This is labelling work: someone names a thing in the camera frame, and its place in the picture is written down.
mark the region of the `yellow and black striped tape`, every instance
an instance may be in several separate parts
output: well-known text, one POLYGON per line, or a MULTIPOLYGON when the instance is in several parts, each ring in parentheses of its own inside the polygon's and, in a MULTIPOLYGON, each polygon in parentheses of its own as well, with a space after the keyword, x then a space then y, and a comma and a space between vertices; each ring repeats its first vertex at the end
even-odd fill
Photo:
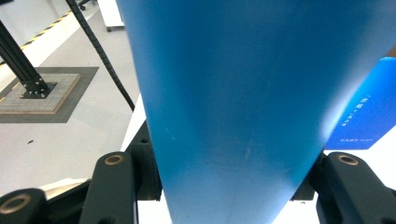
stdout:
MULTIPOLYGON (((38 35, 36 35, 35 37, 33 37, 32 39, 30 39, 28 42, 26 42, 26 44, 21 46, 21 49, 24 50, 26 49, 27 46, 29 46, 30 44, 32 44, 35 40, 37 40, 41 35, 43 35, 44 33, 46 33, 50 28, 52 28, 53 26, 56 25, 56 23, 60 22, 61 20, 63 20, 65 17, 67 17, 68 15, 70 15, 70 13, 72 13, 71 11, 66 12, 64 15, 62 15, 61 18, 59 18, 58 20, 56 20, 55 22, 53 22, 51 25, 49 25, 46 29, 44 29, 43 31, 41 31, 40 33, 38 33, 38 35)), ((0 62, 0 67, 3 66, 3 64, 5 64, 6 62, 2 61, 0 62)))

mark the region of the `black pole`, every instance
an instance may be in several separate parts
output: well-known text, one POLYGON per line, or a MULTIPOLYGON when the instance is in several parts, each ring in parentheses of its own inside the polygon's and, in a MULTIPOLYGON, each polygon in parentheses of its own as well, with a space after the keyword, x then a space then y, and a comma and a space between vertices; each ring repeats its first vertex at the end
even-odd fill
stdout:
POLYGON ((50 91, 47 83, 33 68, 22 50, 0 21, 0 56, 20 80, 29 94, 40 95, 50 91))

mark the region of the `blue object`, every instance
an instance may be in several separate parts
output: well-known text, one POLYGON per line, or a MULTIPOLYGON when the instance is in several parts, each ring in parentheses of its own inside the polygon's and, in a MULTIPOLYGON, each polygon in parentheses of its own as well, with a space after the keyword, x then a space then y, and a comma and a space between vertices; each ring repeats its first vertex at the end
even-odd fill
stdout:
POLYGON ((118 2, 174 224, 272 222, 396 36, 393 0, 118 2))
POLYGON ((368 149, 396 125, 396 59, 384 58, 338 121, 327 149, 368 149))

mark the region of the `black cable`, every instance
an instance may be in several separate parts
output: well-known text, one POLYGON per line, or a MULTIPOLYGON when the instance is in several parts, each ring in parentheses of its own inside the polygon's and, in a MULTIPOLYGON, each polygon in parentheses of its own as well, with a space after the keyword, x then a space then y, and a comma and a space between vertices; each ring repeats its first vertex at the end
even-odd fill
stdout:
POLYGON ((114 83, 119 88, 122 96, 125 98, 126 102, 128 103, 129 107, 131 107, 132 111, 134 111, 134 102, 131 100, 131 97, 128 95, 128 92, 122 86, 119 77, 114 71, 113 66, 111 65, 110 60, 107 58, 105 51, 103 50, 102 46, 100 45, 98 39, 96 38, 95 34, 91 30, 90 25, 85 20, 84 16, 82 15, 81 11, 78 8, 78 5, 75 0, 66 0, 67 5, 69 5, 70 9, 72 10, 73 14, 75 15, 79 25, 81 26, 82 30, 85 32, 87 37, 90 39, 91 43, 96 49, 96 52, 99 54, 100 59, 102 60, 103 64, 105 65, 107 72, 113 78, 114 83))

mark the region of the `blue cylinder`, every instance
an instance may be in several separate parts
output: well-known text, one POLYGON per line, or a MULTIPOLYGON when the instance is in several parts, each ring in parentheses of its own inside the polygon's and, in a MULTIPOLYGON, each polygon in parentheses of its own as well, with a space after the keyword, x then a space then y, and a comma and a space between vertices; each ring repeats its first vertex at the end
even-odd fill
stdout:
POLYGON ((174 224, 270 223, 396 41, 392 0, 119 0, 174 224))

